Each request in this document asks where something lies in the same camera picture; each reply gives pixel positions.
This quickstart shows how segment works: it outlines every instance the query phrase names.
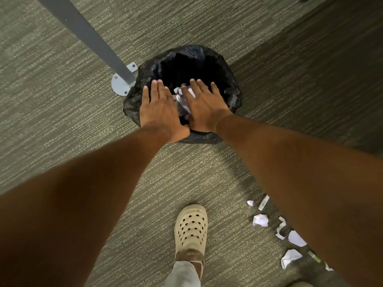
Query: hand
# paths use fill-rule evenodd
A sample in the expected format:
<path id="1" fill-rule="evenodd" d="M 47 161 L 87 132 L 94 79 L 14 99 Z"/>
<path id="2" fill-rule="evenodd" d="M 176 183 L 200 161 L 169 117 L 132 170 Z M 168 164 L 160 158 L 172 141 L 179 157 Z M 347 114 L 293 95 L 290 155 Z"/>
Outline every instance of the hand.
<path id="1" fill-rule="evenodd" d="M 201 80 L 190 80 L 195 98 L 182 86 L 182 94 L 189 104 L 192 115 L 189 116 L 190 129 L 199 132 L 216 133 L 217 123 L 233 113 L 227 107 L 215 83 L 211 83 L 212 93 Z"/>
<path id="2" fill-rule="evenodd" d="M 164 131 L 167 143 L 188 137 L 189 126 L 181 125 L 175 100 L 162 80 L 152 81 L 150 97 L 148 87 L 144 86 L 140 108 L 141 128 L 155 127 Z"/>

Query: person's right arm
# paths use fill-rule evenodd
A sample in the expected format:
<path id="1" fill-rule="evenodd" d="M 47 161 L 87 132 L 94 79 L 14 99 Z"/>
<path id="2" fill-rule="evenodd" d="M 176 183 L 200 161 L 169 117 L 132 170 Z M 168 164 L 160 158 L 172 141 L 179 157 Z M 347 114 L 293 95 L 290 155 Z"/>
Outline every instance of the person's right arm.
<path id="1" fill-rule="evenodd" d="M 190 127 L 231 146 L 309 246 L 350 283 L 382 285 L 383 161 L 233 115 L 215 84 L 183 88 Z"/>

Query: person's left hand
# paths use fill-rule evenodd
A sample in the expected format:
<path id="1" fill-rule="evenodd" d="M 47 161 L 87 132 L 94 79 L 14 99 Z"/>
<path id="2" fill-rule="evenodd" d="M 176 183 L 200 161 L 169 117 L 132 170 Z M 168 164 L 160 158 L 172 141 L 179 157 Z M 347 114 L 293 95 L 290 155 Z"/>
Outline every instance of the person's left hand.
<path id="1" fill-rule="evenodd" d="M 153 80 L 150 91 L 144 86 L 140 108 L 141 128 L 158 127 L 167 135 L 167 143 L 174 143 L 190 135 L 188 125 L 182 126 L 175 100 L 162 80 Z"/>

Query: forearm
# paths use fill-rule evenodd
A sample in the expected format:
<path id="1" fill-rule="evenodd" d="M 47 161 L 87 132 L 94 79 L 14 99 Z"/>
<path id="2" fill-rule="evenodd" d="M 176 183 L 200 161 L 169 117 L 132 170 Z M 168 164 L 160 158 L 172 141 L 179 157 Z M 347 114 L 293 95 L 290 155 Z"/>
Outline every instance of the forearm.
<path id="1" fill-rule="evenodd" d="M 234 115 L 217 133 L 320 256 L 352 282 L 381 280 L 380 159 Z"/>
<path id="2" fill-rule="evenodd" d="M 7 266 L 1 277 L 14 285 L 15 279 L 33 277 L 49 286 L 82 285 L 141 174 L 167 139 L 160 130 L 140 129 L 1 196 L 0 262 Z M 21 270 L 22 277 L 12 276 Z"/>

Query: person's left arm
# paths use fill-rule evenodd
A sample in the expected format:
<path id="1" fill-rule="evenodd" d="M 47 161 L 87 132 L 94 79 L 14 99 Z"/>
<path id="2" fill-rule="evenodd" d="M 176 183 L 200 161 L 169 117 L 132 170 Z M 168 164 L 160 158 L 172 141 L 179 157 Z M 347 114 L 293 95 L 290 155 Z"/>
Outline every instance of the person's left arm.
<path id="1" fill-rule="evenodd" d="M 82 286 L 151 159 L 189 135 L 162 81 L 144 88 L 141 129 L 0 196 L 3 286 Z"/>

